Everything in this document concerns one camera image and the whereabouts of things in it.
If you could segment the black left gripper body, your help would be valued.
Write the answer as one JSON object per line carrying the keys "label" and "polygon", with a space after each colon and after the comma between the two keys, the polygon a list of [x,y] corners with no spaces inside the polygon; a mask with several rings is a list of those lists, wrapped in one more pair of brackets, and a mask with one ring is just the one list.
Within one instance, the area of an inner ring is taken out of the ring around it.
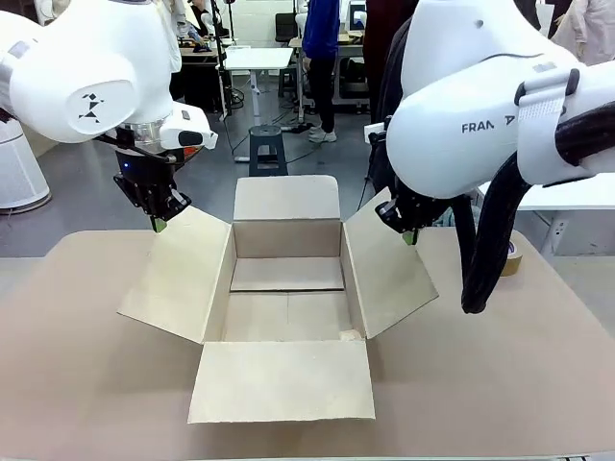
{"label": "black left gripper body", "polygon": [[171,214],[177,208],[172,164],[119,150],[115,154],[119,172],[113,180],[134,206],[146,214]]}

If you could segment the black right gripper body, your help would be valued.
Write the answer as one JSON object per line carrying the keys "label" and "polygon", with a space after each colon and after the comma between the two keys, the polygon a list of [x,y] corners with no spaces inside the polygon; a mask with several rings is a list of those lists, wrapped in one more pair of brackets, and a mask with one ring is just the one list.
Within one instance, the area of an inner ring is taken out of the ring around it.
{"label": "black right gripper body", "polygon": [[451,201],[421,195],[404,184],[396,185],[396,207],[405,231],[430,227],[451,206]]}

